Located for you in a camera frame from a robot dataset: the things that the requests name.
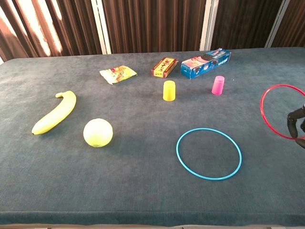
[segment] blue ring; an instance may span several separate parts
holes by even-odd
[[[183,161],[182,159],[180,158],[180,155],[179,155],[179,143],[181,141],[181,139],[186,136],[187,134],[189,134],[190,132],[193,132],[193,131],[197,131],[197,130],[209,130],[209,131],[213,131],[213,132],[217,132],[223,136],[225,136],[226,138],[228,138],[233,144],[234,146],[236,147],[237,151],[238,151],[238,155],[239,155],[239,163],[238,163],[238,166],[236,168],[236,170],[234,170],[233,173],[225,176],[225,177],[205,177],[205,176],[202,176],[198,173],[195,173],[194,171],[192,171]],[[230,178],[232,177],[235,173],[237,173],[237,171],[239,170],[240,166],[242,165],[242,153],[240,152],[240,149],[238,147],[238,145],[236,144],[236,142],[229,136],[229,135],[226,135],[225,133],[219,131],[219,130],[215,130],[215,129],[211,129],[211,128],[196,128],[196,129],[192,129],[192,130],[189,130],[187,132],[185,132],[183,135],[181,135],[181,137],[179,138],[178,142],[177,142],[177,145],[176,145],[176,152],[177,152],[177,157],[180,161],[180,163],[183,165],[183,167],[189,171],[190,173],[192,173],[193,175],[199,177],[199,178],[202,178],[202,179],[206,179],[206,180],[224,180],[224,179],[227,179],[227,178]]]

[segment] red hoop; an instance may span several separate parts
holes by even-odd
[[[303,136],[303,137],[289,137],[289,136],[286,136],[286,135],[281,134],[280,132],[278,132],[276,129],[274,129],[274,128],[270,125],[268,119],[266,118],[265,113],[264,113],[264,99],[265,99],[265,97],[266,97],[266,95],[267,95],[267,93],[268,93],[269,91],[271,91],[272,89],[275,89],[275,88],[277,88],[277,87],[290,87],[290,88],[292,88],[292,89],[295,89],[295,90],[298,91],[299,93],[301,93],[303,96],[305,96],[305,92],[303,92],[301,89],[299,89],[299,88],[297,88],[297,87],[295,87],[295,86],[289,85],[289,84],[276,84],[276,85],[273,85],[273,86],[269,87],[269,88],[263,93],[262,98],[261,98],[261,102],[260,102],[260,108],[261,108],[261,114],[262,114],[263,120],[265,121],[265,123],[267,124],[267,126],[268,126],[273,132],[275,132],[277,135],[280,135],[281,137],[284,137],[284,138],[287,138],[287,139],[291,139],[291,140],[304,139],[305,136]]]

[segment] yellow cup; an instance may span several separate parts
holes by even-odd
[[[163,99],[165,101],[174,101],[176,98],[176,85],[172,80],[167,80],[163,85]]]

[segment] brown curtain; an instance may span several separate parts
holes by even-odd
[[[282,0],[219,0],[211,49],[262,48]]]
[[[0,0],[0,56],[101,54],[90,0]]]
[[[112,53],[199,50],[205,0],[103,0]]]
[[[305,47],[305,0],[290,0],[272,47]]]

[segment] tennis ball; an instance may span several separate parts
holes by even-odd
[[[86,124],[83,135],[89,145],[102,147],[107,145],[112,139],[112,126],[104,119],[92,119]]]

